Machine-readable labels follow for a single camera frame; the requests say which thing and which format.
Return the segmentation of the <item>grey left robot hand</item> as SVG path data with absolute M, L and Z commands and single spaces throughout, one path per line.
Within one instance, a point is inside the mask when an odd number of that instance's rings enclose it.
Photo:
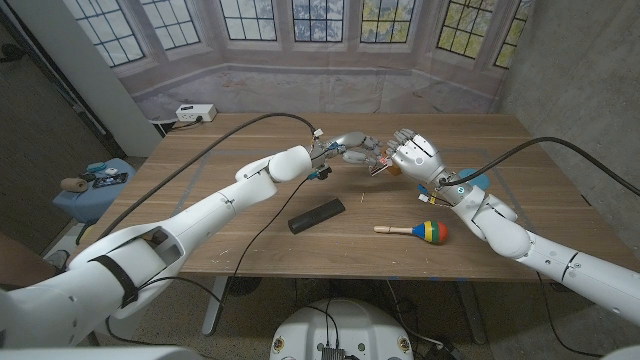
M 340 156 L 350 164 L 368 165 L 372 176 L 388 167 L 388 162 L 381 152 L 381 142 L 362 132 L 349 132 L 329 140 L 321 140 L 315 136 L 309 155 L 313 168 L 320 168 L 330 158 Z

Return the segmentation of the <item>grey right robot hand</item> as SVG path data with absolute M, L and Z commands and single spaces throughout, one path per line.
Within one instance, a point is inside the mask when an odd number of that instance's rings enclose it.
M 423 185 L 432 185 L 440 196 L 457 205 L 468 196 L 473 187 L 466 183 L 444 186 L 444 182 L 459 180 L 460 177 L 446 169 L 439 150 L 420 134 L 410 129 L 394 133 L 395 140 L 389 140 L 386 150 L 392 164 L 401 172 Z

